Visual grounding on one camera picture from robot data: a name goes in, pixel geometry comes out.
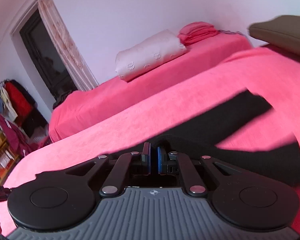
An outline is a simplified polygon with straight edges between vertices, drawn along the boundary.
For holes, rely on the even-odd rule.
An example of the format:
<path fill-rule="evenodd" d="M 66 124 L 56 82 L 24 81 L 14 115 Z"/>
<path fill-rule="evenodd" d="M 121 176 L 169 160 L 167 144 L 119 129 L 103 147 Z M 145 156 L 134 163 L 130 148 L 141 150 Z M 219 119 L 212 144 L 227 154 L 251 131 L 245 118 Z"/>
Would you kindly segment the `black knit pants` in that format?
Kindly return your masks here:
<path fill-rule="evenodd" d="M 107 153 L 115 158 L 164 145 L 210 155 L 290 186 L 300 185 L 300 139 L 261 96 L 244 90 L 217 105 L 145 100 L 35 154 L 34 173 L 66 168 Z"/>

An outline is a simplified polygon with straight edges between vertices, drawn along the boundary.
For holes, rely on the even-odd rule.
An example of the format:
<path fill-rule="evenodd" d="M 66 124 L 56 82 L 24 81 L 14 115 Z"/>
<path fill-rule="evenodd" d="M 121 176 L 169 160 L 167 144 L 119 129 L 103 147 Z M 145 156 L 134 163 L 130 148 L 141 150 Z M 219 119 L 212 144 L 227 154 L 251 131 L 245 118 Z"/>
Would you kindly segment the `wooden shelf with boxes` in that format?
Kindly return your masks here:
<path fill-rule="evenodd" d="M 0 132 L 0 186 L 4 184 L 19 157 L 10 147 L 5 135 Z"/>

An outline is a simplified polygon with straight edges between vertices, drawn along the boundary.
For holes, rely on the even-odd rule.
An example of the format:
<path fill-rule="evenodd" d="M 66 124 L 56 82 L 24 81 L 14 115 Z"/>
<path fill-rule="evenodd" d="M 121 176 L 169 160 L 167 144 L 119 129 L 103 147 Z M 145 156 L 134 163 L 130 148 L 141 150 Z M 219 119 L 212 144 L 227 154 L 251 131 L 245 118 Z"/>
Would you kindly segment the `maroon hanging garment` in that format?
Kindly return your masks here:
<path fill-rule="evenodd" d="M 0 114 L 0 128 L 6 136 L 6 139 L 14 153 L 25 157 L 33 148 L 27 143 L 27 137 L 15 124 L 8 121 Z"/>

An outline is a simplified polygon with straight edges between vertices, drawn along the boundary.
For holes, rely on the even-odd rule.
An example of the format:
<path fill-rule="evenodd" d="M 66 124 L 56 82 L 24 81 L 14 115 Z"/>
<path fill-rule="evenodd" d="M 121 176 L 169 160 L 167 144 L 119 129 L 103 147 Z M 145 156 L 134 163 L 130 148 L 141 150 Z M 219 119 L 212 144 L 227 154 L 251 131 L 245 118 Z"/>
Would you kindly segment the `pink-covered far bed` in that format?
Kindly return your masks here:
<path fill-rule="evenodd" d="M 187 52 L 136 79 L 125 82 L 115 77 L 93 90 L 74 91 L 55 108 L 49 136 L 57 142 L 120 113 L 130 106 L 204 72 L 233 53 L 251 49 L 240 34 L 220 33 L 187 46 Z"/>

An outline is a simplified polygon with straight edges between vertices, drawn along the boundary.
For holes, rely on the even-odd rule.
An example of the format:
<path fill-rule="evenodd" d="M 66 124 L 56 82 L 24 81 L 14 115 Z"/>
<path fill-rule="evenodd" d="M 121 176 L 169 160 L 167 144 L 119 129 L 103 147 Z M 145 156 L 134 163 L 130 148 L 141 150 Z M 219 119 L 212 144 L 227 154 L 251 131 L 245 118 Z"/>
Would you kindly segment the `folded cream quilt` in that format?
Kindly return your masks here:
<path fill-rule="evenodd" d="M 185 54 L 186 47 L 169 30 L 120 51 L 115 59 L 117 76 L 126 82 Z"/>

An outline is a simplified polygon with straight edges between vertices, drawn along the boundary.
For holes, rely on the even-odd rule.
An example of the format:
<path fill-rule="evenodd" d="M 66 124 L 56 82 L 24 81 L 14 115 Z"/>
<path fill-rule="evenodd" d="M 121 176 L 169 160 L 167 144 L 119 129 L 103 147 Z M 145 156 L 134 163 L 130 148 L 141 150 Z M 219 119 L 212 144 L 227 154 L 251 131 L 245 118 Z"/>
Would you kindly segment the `pink patterned curtain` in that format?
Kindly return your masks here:
<path fill-rule="evenodd" d="M 51 41 L 77 89 L 88 91 L 99 86 L 72 39 L 53 0 L 38 0 L 38 11 Z"/>

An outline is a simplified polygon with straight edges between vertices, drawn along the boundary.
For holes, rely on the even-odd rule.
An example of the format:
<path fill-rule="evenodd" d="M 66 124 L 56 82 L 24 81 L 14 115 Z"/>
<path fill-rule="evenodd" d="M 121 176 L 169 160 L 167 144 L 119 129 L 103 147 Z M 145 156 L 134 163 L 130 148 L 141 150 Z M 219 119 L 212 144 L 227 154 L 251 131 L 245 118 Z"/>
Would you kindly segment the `hanging clothes on rack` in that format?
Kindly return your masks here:
<path fill-rule="evenodd" d="M 0 82 L 0 114 L 23 130 L 32 142 L 47 136 L 47 120 L 32 95 L 18 81 Z"/>

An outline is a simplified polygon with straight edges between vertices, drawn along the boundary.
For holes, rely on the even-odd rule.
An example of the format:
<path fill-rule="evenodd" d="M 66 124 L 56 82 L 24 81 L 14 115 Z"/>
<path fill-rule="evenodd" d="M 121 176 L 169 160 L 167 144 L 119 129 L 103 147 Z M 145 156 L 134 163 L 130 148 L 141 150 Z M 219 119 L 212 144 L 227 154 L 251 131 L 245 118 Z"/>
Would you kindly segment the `folded pink blanket stack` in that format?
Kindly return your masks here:
<path fill-rule="evenodd" d="M 177 37 L 182 44 L 189 46 L 218 34 L 219 31 L 210 23 L 192 22 L 184 26 Z"/>

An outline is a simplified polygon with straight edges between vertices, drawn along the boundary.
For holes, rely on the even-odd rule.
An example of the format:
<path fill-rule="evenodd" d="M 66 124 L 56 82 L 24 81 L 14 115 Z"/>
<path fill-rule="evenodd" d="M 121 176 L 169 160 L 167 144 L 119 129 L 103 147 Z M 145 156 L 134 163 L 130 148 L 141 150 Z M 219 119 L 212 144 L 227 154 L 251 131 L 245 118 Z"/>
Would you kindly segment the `pink blanket on near bed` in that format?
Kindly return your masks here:
<path fill-rule="evenodd" d="M 256 155 L 293 139 L 300 145 L 300 57 L 263 47 L 234 54 L 215 68 L 34 151 L 19 162 L 5 185 L 17 187 L 40 172 L 60 170 L 136 145 L 245 89 L 264 97 L 272 110 L 216 145 Z"/>

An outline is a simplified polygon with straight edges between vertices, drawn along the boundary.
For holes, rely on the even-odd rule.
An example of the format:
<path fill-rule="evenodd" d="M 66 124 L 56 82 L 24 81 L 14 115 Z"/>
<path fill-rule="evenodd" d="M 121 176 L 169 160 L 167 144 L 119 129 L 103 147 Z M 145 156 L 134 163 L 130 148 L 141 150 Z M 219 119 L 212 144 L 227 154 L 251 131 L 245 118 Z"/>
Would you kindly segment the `dark window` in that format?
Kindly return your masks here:
<path fill-rule="evenodd" d="M 36 10 L 19 31 L 40 77 L 55 99 L 77 90 Z"/>

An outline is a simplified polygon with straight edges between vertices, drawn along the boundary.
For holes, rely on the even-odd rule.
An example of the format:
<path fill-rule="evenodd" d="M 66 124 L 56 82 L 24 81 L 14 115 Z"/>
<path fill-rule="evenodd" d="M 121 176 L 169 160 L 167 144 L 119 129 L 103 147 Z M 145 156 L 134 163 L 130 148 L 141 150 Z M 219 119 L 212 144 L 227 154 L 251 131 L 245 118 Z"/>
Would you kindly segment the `brown padded headboard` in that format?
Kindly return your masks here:
<path fill-rule="evenodd" d="M 249 26 L 252 38 L 300 55 L 300 16 L 281 15 Z"/>

